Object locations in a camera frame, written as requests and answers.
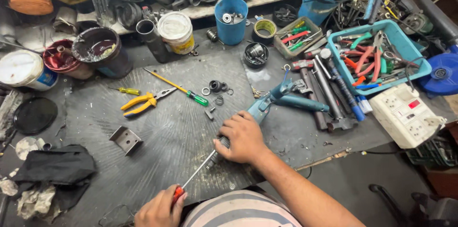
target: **red screwdriver handle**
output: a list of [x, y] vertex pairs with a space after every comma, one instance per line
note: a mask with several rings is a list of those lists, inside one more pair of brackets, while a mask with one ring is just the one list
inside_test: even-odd
[[175, 205], [176, 201], [185, 193], [185, 190], [181, 188], [181, 186], [178, 186], [175, 189], [175, 194], [173, 195], [173, 201], [172, 201], [172, 208]]

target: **striped shirt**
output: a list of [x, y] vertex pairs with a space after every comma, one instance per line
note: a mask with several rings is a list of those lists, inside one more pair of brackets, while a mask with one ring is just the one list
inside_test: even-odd
[[250, 190], [233, 191], [194, 208], [182, 227], [301, 227], [274, 197]]

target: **plastic tray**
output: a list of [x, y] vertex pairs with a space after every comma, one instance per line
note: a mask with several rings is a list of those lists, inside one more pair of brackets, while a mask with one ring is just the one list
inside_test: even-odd
[[[326, 45], [326, 47], [331, 49], [331, 52], [334, 55], [333, 60], [337, 66], [337, 70], [340, 72], [348, 88], [354, 95], [370, 95], [370, 94], [380, 92], [382, 90], [391, 88], [393, 86], [399, 85], [407, 81], [407, 78], [402, 78], [394, 82], [391, 82], [391, 83], [388, 83], [388, 84], [385, 84], [385, 85], [382, 85], [376, 88], [368, 89], [368, 90], [356, 89], [355, 87], [352, 86], [352, 84], [354, 83], [354, 79], [351, 76], [351, 73], [348, 71], [347, 66], [345, 65], [344, 61], [340, 59], [339, 53], [337, 52], [337, 49], [334, 45], [335, 43], [337, 43], [337, 37], [338, 36], [348, 36], [348, 35], [353, 35], [353, 34], [363, 34], [364, 32], [370, 32], [370, 31], [377, 32], [380, 30], [386, 33], [391, 43], [396, 46], [396, 49], [398, 49], [400, 55], [404, 59], [411, 61], [418, 57], [422, 57], [420, 52], [415, 48], [415, 46], [412, 44], [409, 38], [404, 34], [401, 28], [399, 28], [399, 26], [394, 21], [389, 20], [389, 19], [375, 22], [374, 25], [363, 25], [363, 26], [359, 26], [356, 28], [332, 33], [328, 38], [328, 44]], [[418, 69], [417, 73], [409, 76], [411, 80], [426, 76], [431, 73], [432, 68], [426, 59], [416, 60], [415, 63], [420, 65], [420, 68]]]
[[[321, 29], [313, 24], [312, 20], [310, 20], [309, 18], [305, 17], [305, 16], [302, 16], [302, 17], [299, 17], [298, 19], [296, 19], [295, 21], [291, 22], [288, 26], [282, 28], [281, 30], [278, 31], [278, 33], [281, 33], [281, 32], [284, 32], [284, 31], [289, 31], [291, 29], [294, 28], [295, 25], [299, 24], [301, 21], [305, 21], [305, 25], [308, 26], [310, 28], [310, 32], [311, 34], [315, 34], [316, 32], [318, 31], [321, 31]], [[296, 56], [298, 56], [299, 54], [303, 53], [305, 50], [307, 50], [309, 47], [311, 47], [312, 45], [314, 45], [318, 40], [320, 40], [321, 38], [323, 38], [323, 34], [316, 34], [316, 36], [313, 37], [312, 41], [310, 41], [310, 43], [306, 44], [305, 46], [299, 48], [299, 49], [296, 49], [295, 51], [290, 51], [288, 49], [288, 47], [281, 41], [280, 39], [280, 35], [276, 35], [274, 38], [273, 38], [273, 46], [280, 52], [280, 54], [282, 54], [285, 59], [292, 59]]]

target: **blue plastic tray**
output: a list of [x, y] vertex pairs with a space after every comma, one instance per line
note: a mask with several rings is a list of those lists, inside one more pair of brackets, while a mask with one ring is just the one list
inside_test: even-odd
[[[326, 47], [329, 48], [333, 53], [333, 60], [337, 66], [337, 70], [340, 72], [348, 88], [354, 95], [374, 94], [376, 92], [380, 92], [382, 90], [391, 88], [393, 86], [399, 85], [407, 81], [407, 78], [402, 78], [392, 83], [388, 83], [380, 87], [368, 90], [356, 89], [352, 86], [352, 84], [354, 83], [353, 77], [351, 76], [351, 73], [348, 71], [344, 61], [340, 59], [339, 53], [337, 52], [337, 49], [334, 44], [337, 43], [338, 36], [363, 34], [364, 32], [369, 32], [371, 30], [373, 32], [380, 30], [384, 31], [388, 36], [389, 40], [391, 41], [391, 43], [396, 46], [396, 49], [398, 49], [399, 53], [404, 59], [411, 61], [418, 57], [422, 57], [420, 52], [415, 48], [415, 46], [412, 44], [409, 38], [407, 38], [407, 36], [404, 34], [401, 28], [399, 28], [399, 26], [394, 21], [389, 19], [375, 22], [374, 25], [364, 25], [332, 33], [328, 38], [328, 44], [326, 45]], [[410, 79], [420, 78], [431, 73], [431, 66], [426, 59], [416, 60], [415, 63], [420, 65], [420, 69], [417, 73], [410, 75]]]

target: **hammer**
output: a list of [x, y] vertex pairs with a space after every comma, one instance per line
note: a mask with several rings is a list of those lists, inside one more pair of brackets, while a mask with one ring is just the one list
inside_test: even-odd
[[[293, 62], [292, 64], [293, 66], [291, 67], [291, 70], [299, 71], [301, 73], [302, 80], [307, 85], [307, 88], [312, 90], [312, 92], [308, 92], [306, 94], [306, 98], [313, 100], [313, 101], [318, 101], [318, 98], [312, 88], [312, 81], [310, 79], [309, 70], [308, 70], [308, 69], [313, 68], [313, 65], [314, 65], [313, 60], [300, 60], [297, 62]], [[324, 119], [323, 112], [315, 111], [313, 112], [313, 117], [315, 118], [315, 123], [317, 124], [317, 128], [319, 130], [324, 130], [328, 128], [326, 124], [326, 120]]]

